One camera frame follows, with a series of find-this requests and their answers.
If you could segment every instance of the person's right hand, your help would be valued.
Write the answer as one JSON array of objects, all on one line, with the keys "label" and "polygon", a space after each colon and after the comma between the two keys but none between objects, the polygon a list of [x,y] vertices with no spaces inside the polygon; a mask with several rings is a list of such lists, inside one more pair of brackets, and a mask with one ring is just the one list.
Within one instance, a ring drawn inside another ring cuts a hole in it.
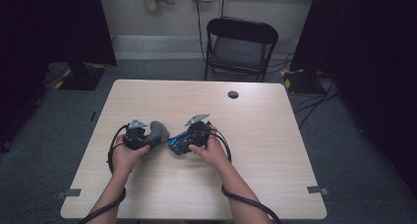
[{"label": "person's right hand", "polygon": [[[216,133],[216,128],[212,125],[211,133]],[[190,144],[190,150],[200,155],[200,157],[211,167],[218,170],[224,163],[230,163],[227,160],[227,156],[224,153],[223,147],[220,144],[220,141],[217,137],[210,135],[208,137],[208,147],[204,149],[203,147],[198,147],[196,145]]]}]

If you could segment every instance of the chair seat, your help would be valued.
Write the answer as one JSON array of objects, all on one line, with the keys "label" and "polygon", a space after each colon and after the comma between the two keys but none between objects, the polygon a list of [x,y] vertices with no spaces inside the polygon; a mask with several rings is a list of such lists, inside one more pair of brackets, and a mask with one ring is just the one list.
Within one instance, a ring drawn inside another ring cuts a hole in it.
[{"label": "chair seat", "polygon": [[214,44],[210,61],[212,64],[240,66],[260,71],[264,67],[265,53],[265,44],[219,36]]}]

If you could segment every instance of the wooden table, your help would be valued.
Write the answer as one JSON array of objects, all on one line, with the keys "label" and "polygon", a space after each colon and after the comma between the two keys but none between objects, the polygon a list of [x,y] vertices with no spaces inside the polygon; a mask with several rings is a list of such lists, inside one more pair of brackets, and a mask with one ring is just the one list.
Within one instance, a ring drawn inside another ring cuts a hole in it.
[{"label": "wooden table", "polygon": [[[239,97],[231,99],[235,90]],[[61,214],[83,218],[110,179],[107,152],[116,131],[133,118],[163,123],[171,136],[195,114],[226,137],[233,164],[263,204],[281,219],[323,219],[327,211],[285,89],[281,84],[120,80],[114,83]],[[130,175],[118,218],[232,219],[216,172],[196,154],[178,156],[166,144],[144,156]]]}]

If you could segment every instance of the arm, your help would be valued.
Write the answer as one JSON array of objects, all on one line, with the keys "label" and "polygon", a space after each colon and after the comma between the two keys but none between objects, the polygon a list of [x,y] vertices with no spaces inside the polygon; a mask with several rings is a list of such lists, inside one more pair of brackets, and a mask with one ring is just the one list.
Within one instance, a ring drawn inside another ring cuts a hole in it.
[{"label": "arm", "polygon": [[[258,197],[239,175],[233,164],[227,160],[220,141],[216,137],[210,136],[208,138],[207,149],[195,145],[190,145],[189,148],[217,171],[223,186],[229,192],[259,202]],[[268,215],[262,210],[233,198],[228,200],[235,223],[271,223]]]},{"label": "arm", "polygon": [[[123,136],[120,135],[117,138],[115,144],[123,143]],[[135,168],[139,159],[150,149],[149,145],[146,145],[138,150],[132,150],[125,146],[125,144],[118,145],[113,151],[113,175],[108,182],[106,188],[101,194],[98,201],[92,207],[89,213],[92,213],[110,202],[116,200],[122,195],[123,189],[128,181],[129,174]],[[119,211],[119,205],[114,206],[110,210],[102,213],[101,215],[92,219],[89,224],[93,223],[116,223],[117,212]]]}]

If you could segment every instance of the carpeted floor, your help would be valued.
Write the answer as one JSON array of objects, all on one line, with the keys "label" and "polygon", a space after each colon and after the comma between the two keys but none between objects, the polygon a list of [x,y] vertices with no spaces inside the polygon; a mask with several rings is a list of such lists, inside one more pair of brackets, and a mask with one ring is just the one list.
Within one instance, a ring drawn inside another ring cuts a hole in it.
[{"label": "carpeted floor", "polygon": [[[46,79],[59,74],[65,66],[52,65]],[[77,223],[60,216],[64,199],[56,196],[70,188],[114,81],[202,81],[203,77],[204,62],[198,59],[119,60],[117,68],[105,71],[95,91],[57,90],[53,86],[58,80],[47,84],[42,103],[11,140],[11,151],[0,154],[0,223]],[[208,79],[255,80],[221,74],[210,74]],[[268,74],[266,82],[282,84],[279,72]],[[329,87],[330,79],[323,79],[323,85]],[[300,130],[317,181],[329,190],[329,195],[324,196],[328,217],[283,223],[417,223],[416,200],[384,155],[364,135],[360,119],[335,87],[331,95],[335,97],[321,103]],[[288,97],[295,110],[320,99],[319,95]],[[295,114],[299,124],[310,109]]]}]

